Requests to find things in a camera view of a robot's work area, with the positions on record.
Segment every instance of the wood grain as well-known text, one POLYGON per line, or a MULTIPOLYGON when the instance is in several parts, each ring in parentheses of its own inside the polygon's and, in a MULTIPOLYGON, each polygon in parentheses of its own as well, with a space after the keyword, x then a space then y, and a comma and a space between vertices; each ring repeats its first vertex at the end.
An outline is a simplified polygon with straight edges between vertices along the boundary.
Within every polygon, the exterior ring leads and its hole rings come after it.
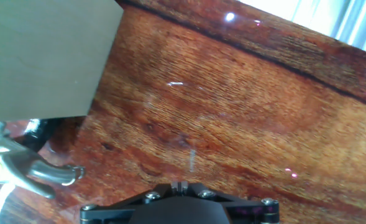
POLYGON ((366 52, 236 0, 118 0, 366 103, 366 52), (234 13, 227 22, 226 15, 234 13))
POLYGON ((55 223, 78 223, 86 203, 188 180, 278 199, 281 223, 366 223, 366 104, 281 63, 124 9, 90 114, 68 119, 40 152, 86 166, 87 176, 56 187, 54 201, 16 190, 26 205, 55 223))

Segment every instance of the reddish-brown wood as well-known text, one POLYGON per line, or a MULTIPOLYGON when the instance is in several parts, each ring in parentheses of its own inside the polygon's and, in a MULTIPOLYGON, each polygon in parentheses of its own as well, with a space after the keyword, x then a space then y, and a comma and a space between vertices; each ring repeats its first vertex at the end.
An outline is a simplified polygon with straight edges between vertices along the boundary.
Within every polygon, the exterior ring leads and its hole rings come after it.
POLYGON ((366 103, 366 52, 236 0, 120 0, 366 103), (234 13, 231 21, 226 15, 234 13))

